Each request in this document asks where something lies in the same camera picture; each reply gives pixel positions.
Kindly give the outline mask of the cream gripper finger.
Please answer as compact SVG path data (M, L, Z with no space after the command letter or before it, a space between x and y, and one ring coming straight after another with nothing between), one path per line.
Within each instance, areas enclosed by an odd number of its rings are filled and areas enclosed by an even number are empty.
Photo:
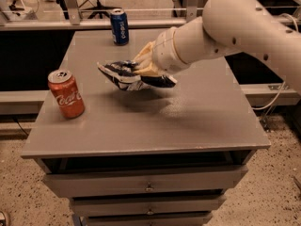
M135 56L134 62L136 62L139 67L147 67L151 63L153 45L153 41L148 42Z
M159 77L163 72L153 63L144 61L135 67L135 73L141 76Z

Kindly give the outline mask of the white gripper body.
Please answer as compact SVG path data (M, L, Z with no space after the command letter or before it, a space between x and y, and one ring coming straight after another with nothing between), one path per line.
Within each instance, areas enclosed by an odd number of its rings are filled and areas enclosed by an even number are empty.
M177 54L174 35L176 28L162 32L152 47L152 61L164 73L175 74L190 67Z

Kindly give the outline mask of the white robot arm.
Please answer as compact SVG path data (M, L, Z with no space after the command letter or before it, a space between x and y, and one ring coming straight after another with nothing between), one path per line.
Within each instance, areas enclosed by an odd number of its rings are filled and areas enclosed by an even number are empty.
M208 0L202 15L171 27L135 57L135 73L160 76L191 64L244 52L301 93L301 34L276 20L257 0Z

